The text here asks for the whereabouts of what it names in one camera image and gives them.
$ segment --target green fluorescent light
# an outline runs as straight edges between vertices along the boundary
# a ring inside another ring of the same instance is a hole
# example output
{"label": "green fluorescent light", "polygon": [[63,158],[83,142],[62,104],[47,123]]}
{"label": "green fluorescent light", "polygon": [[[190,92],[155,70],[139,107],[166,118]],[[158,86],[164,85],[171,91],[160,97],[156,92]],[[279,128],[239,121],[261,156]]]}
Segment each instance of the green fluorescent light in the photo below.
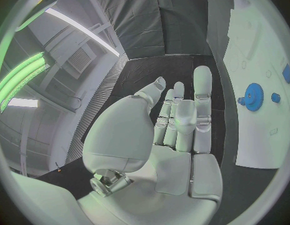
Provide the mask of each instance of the green fluorescent light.
{"label": "green fluorescent light", "polygon": [[45,64],[46,64],[45,59],[41,57],[38,60],[35,60],[31,62],[30,64],[26,65],[24,68],[19,69],[19,70],[17,69],[17,73],[13,72],[14,75],[11,78],[9,78],[8,82],[6,82],[5,85],[0,90],[0,105],[3,102],[3,100],[5,100],[5,98],[10,94],[10,92],[13,91],[14,88],[18,87],[19,83],[22,83],[22,81],[28,75],[38,70],[40,67],[42,67]]}
{"label": "green fluorescent light", "polygon": [[41,72],[45,71],[47,68],[49,68],[49,65],[44,64],[32,73],[30,73],[27,77],[25,77],[22,81],[20,81],[16,87],[5,97],[4,101],[0,105],[0,112],[2,113],[6,107],[8,106],[9,102],[12,100],[12,98],[34,77],[36,77]]}
{"label": "green fluorescent light", "polygon": [[16,66],[12,71],[10,71],[6,77],[0,82],[0,91],[1,89],[9,82],[9,80],[15,75],[17,74],[20,70],[22,70],[23,68],[25,68],[27,65],[31,64],[32,62],[34,62],[35,60],[40,59],[41,57],[43,57],[44,52],[40,52],[32,57],[30,57],[29,59],[25,60],[24,62],[22,62],[21,64],[19,64],[18,66]]}

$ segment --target blue knob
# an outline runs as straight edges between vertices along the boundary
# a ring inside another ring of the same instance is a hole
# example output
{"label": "blue knob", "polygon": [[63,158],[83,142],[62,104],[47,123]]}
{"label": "blue knob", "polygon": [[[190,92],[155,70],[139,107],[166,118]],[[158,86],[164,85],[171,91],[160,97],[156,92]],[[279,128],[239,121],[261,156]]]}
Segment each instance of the blue knob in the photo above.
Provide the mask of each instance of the blue knob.
{"label": "blue knob", "polygon": [[239,97],[239,98],[237,99],[237,102],[238,102],[239,104],[241,104],[242,106],[245,106],[245,98],[244,98],[244,97]]}
{"label": "blue knob", "polygon": [[277,93],[274,92],[271,95],[271,100],[272,100],[272,102],[278,104],[281,101],[281,96],[279,94],[277,94]]}

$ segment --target air vent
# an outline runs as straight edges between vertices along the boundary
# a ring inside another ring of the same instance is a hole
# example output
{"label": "air vent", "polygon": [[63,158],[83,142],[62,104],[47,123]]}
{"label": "air vent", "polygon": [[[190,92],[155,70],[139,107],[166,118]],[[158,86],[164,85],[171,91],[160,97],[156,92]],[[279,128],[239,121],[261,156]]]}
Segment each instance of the air vent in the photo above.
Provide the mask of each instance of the air vent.
{"label": "air vent", "polygon": [[73,53],[68,62],[79,72],[82,73],[86,67],[90,64],[92,59],[88,56],[88,54],[81,47]]}

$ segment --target black floor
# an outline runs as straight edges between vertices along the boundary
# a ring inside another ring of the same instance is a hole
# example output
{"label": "black floor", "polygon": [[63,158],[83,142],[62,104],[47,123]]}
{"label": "black floor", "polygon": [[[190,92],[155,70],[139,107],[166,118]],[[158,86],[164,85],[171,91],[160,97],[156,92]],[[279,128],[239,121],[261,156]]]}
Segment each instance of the black floor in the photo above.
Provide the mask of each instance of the black floor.
{"label": "black floor", "polygon": [[[135,59],[127,62],[116,82],[111,96],[94,117],[90,127],[82,137],[84,142],[91,126],[100,114],[110,105],[152,83],[162,76],[166,80],[166,89],[159,102],[151,110],[150,118],[155,124],[165,100],[166,93],[178,81],[184,84],[184,99],[194,99],[193,71],[205,65],[212,73],[212,145],[211,153],[215,155],[219,165],[222,163],[226,126],[224,119],[225,102],[220,75],[212,56],[207,55],[174,55]],[[69,190],[76,199],[87,195],[91,190],[89,173],[81,158],[62,167],[61,172],[52,171],[38,179]]]}

